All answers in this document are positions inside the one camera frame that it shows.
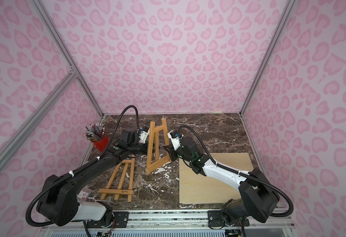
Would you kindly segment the small wooden easel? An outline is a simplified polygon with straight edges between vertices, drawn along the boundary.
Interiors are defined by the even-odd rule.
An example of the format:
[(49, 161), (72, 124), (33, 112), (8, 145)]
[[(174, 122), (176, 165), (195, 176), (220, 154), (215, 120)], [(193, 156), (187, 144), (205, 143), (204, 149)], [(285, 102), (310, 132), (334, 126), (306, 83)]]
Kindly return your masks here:
[(150, 175), (156, 169), (161, 168), (166, 163), (170, 162), (170, 156), (166, 154), (161, 157), (160, 149), (169, 145), (168, 126), (166, 118), (161, 119), (162, 124), (156, 126), (154, 121), (150, 122), (149, 139), (146, 160), (146, 175)]
[(114, 200), (120, 196), (127, 196), (127, 201), (132, 202), (133, 183), (135, 172), (135, 158), (123, 160), (116, 165), (105, 188), (100, 188), (100, 200), (105, 200), (108, 195), (114, 195)]

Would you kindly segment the light wooden board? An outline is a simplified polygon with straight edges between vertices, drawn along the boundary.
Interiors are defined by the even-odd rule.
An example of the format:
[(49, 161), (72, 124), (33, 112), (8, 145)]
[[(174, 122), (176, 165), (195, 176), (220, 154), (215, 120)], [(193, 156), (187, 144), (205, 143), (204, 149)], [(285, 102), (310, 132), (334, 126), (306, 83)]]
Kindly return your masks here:
[[(212, 153), (215, 160), (241, 170), (252, 171), (253, 164), (247, 153)], [(240, 199), (239, 190), (211, 177), (195, 174), (180, 161), (180, 203), (207, 204), (226, 203), (230, 199)]]

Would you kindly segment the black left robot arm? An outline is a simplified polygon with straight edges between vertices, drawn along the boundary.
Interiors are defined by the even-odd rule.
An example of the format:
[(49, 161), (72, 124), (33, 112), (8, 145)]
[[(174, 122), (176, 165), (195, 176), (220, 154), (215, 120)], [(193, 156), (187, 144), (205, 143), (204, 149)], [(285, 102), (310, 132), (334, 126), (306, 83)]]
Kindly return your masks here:
[(64, 226), (70, 222), (89, 220), (110, 225), (113, 219), (111, 206), (101, 202), (79, 201), (77, 196), (88, 183), (130, 155), (147, 154), (148, 136), (147, 127), (125, 129), (120, 138), (108, 144), (100, 156), (64, 175), (48, 177), (42, 191), (25, 212), (26, 222), (33, 227), (52, 224)]

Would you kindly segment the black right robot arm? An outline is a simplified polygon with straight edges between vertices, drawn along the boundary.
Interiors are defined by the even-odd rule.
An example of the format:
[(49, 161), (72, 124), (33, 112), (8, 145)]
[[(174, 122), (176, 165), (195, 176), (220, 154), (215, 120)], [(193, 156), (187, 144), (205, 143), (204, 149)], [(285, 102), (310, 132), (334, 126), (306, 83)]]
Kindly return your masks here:
[(265, 223), (273, 214), (279, 195), (264, 184), (268, 180), (260, 171), (244, 171), (224, 165), (209, 154), (202, 153), (191, 137), (172, 138), (171, 144), (164, 149), (170, 158), (183, 160), (196, 174), (214, 178), (239, 191), (241, 198), (230, 199), (220, 211), (224, 225), (242, 224), (247, 217)]

